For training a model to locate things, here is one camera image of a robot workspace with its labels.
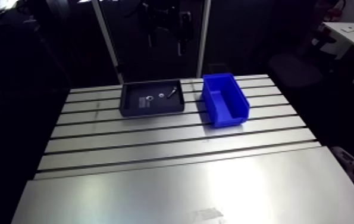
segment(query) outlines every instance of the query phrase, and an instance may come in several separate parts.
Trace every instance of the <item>white pole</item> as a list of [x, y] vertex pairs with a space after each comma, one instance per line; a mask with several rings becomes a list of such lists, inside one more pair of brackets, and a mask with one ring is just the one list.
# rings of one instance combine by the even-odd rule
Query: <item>white pole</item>
[[111, 58], [111, 61], [113, 63], [113, 66], [114, 66], [114, 70], [115, 70], [115, 72], [117, 74], [117, 79], [118, 79], [120, 84], [123, 84], [124, 80], [123, 80], [122, 74], [119, 73], [117, 71], [117, 69], [115, 69], [118, 66], [117, 56], [115, 55], [113, 44], [111, 43], [110, 31], [107, 29], [106, 22], [105, 22], [105, 19], [103, 17], [103, 14], [102, 14], [101, 7], [99, 5], [99, 1], [98, 0], [92, 0], [92, 5], [93, 5], [93, 10], [95, 10], [96, 18], [98, 19], [98, 22], [99, 22], [99, 26], [101, 28], [101, 31], [102, 31], [102, 34], [103, 34], [103, 38], [105, 39], [107, 50], [109, 51], [110, 58]]
[[199, 45], [198, 71], [196, 72], [197, 78], [202, 77], [203, 58], [205, 56], [207, 27], [209, 25], [210, 7], [211, 7], [211, 0], [205, 0], [205, 5], [203, 7], [201, 43]]

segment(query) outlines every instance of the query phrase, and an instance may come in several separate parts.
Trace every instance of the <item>black tray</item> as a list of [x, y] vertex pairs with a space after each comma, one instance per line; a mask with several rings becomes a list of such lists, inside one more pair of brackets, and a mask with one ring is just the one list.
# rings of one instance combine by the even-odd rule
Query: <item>black tray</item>
[[[177, 91], [169, 98], [173, 88]], [[148, 102], [147, 96], [153, 96]], [[123, 85], [120, 101], [120, 113], [124, 117], [144, 116], [150, 114], [173, 113], [185, 108], [181, 82], [179, 80], [129, 83]]]

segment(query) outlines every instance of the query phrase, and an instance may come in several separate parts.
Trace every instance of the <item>blue plastic bin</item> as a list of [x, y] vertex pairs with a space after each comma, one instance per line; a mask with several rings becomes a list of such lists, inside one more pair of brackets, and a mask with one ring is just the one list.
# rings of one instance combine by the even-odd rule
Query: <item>blue plastic bin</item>
[[239, 125], [249, 117], [249, 103], [230, 73], [203, 76], [203, 99], [214, 127]]

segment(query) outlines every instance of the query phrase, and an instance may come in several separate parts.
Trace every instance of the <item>metal workbench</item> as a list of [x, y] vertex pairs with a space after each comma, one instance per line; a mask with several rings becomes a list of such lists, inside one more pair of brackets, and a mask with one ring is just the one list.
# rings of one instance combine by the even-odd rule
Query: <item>metal workbench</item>
[[133, 119], [121, 86], [71, 90], [13, 223], [354, 223], [353, 183], [272, 80], [236, 80], [249, 120], [223, 129], [202, 79], [182, 113]]

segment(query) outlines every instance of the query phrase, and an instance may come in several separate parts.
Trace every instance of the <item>black office chair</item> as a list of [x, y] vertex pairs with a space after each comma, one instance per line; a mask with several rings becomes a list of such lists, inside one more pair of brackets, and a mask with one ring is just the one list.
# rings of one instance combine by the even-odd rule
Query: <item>black office chair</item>
[[[270, 17], [269, 38], [266, 40], [270, 54], [268, 58], [266, 57], [267, 70], [284, 88], [308, 88], [320, 84], [323, 80], [323, 75], [315, 67], [316, 58], [308, 57], [307, 53], [319, 51], [323, 45], [333, 43], [335, 40], [316, 30], [328, 10], [326, 7], [319, 9], [315, 7], [316, 1], [275, 1]], [[322, 1], [328, 1], [331, 7], [337, 2], [337, 0]], [[298, 48], [303, 45], [302, 42], [309, 34], [318, 39], [318, 43], [303, 53]]]

